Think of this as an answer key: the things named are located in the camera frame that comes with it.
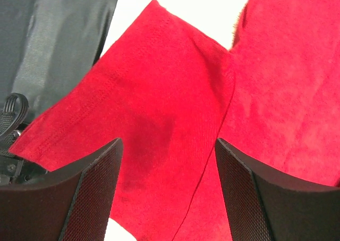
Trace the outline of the red t shirt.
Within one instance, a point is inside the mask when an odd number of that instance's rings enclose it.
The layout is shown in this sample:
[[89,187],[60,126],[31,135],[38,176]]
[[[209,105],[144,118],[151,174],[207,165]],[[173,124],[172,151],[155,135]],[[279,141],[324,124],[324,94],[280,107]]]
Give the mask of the red t shirt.
[[235,44],[151,1],[11,152],[48,170],[124,144],[111,217],[137,240],[230,240],[214,144],[339,180],[339,0],[248,0]]

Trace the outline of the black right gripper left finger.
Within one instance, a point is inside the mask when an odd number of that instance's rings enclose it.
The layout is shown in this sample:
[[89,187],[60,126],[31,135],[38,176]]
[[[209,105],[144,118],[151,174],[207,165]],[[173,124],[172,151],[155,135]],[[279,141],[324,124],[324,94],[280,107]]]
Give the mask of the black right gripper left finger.
[[104,240],[122,155],[117,138],[55,171],[1,186],[1,240]]

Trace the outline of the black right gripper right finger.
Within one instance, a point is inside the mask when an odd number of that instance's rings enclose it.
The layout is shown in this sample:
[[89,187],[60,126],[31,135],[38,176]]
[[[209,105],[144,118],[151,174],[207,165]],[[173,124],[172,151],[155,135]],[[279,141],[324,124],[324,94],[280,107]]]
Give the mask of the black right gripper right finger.
[[216,162],[232,240],[339,240],[339,188],[274,169],[219,138]]

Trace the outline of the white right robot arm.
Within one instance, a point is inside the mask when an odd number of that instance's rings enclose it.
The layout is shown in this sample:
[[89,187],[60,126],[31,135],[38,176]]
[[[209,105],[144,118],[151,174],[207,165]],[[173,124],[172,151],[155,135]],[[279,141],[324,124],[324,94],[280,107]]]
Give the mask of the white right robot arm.
[[[103,240],[123,144],[53,172],[9,152],[28,114],[10,94],[1,111],[1,240]],[[236,149],[215,144],[233,240],[339,240],[339,189],[292,177]]]

